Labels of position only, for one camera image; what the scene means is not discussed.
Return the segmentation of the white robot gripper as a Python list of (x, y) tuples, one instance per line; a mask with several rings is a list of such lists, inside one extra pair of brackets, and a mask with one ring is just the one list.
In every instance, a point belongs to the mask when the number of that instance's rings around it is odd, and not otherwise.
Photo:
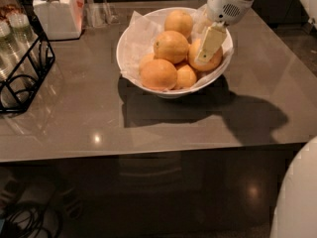
[(194, 32), (201, 34), (206, 28), (195, 57), (196, 63), (205, 64), (213, 58), (227, 38), (224, 24), (237, 24), (253, 2), (254, 0), (207, 0), (206, 6), (196, 11)]

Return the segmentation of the white robot base shell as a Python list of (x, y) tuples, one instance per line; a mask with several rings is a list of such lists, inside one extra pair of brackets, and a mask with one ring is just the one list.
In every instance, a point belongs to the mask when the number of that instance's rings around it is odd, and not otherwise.
[(317, 137), (296, 154), (285, 174), (269, 238), (317, 238)]

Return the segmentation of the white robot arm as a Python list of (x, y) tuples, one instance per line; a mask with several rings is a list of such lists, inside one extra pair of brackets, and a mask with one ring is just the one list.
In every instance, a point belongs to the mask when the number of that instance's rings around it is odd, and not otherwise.
[(239, 23), (254, 0), (207, 0), (197, 22), (202, 34), (195, 61), (203, 65), (210, 61), (227, 38), (227, 27)]

